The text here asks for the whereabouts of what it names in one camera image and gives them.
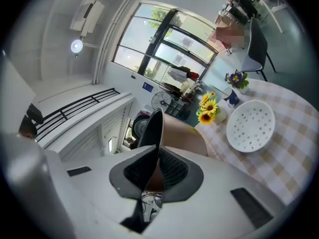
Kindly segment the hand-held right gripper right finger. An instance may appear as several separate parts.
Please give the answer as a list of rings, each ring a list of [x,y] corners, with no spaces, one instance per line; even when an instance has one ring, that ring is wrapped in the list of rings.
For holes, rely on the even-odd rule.
[[[285,210],[276,194],[232,165],[173,147],[160,154],[162,171],[184,176],[163,192],[148,238],[259,239]]]

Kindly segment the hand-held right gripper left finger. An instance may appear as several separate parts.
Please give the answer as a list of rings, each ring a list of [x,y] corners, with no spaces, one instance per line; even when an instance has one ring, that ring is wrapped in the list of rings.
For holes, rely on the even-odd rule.
[[[126,180],[122,170],[112,168],[123,161],[152,154],[154,146],[76,162],[62,163],[59,154],[46,150],[46,200],[52,200],[52,212],[46,212],[52,239],[158,239],[160,217],[146,224],[141,190]]]

